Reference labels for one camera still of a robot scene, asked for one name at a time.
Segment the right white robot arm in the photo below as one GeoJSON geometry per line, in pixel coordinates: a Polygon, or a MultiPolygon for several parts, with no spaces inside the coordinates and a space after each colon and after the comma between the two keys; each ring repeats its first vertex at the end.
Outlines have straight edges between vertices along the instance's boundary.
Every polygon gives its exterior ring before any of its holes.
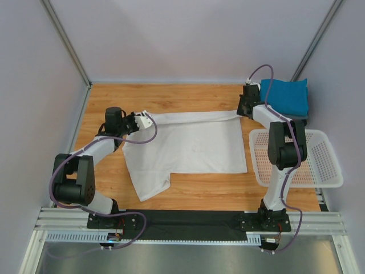
{"type": "Polygon", "coordinates": [[[290,183],[296,169],[307,158],[305,124],[302,120],[285,117],[265,104],[261,100],[258,84],[243,85],[237,114],[254,120],[269,130],[267,155],[272,172],[263,198],[265,211],[257,215],[258,226],[268,231],[278,222],[274,212],[287,208],[286,197],[290,183]]]}

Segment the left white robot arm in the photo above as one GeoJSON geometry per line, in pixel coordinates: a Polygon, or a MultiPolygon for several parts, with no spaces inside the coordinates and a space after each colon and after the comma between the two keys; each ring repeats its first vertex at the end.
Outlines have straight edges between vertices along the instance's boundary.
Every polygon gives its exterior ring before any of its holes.
{"type": "Polygon", "coordinates": [[[119,225],[120,215],[113,200],[96,190],[94,167],[106,156],[115,152],[122,138],[140,128],[134,112],[129,115],[120,107],[109,107],[105,121],[91,143],[70,154],[58,154],[49,186],[50,198],[62,208],[84,208],[98,213],[107,229],[119,225]]]}

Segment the white t-shirt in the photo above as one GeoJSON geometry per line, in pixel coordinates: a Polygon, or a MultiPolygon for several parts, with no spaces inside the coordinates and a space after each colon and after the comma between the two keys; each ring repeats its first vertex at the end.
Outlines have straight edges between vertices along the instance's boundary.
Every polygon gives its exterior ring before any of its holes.
{"type": "Polygon", "coordinates": [[[171,174],[248,171],[236,111],[152,114],[155,126],[128,136],[125,162],[140,201],[165,191],[171,174]]]}

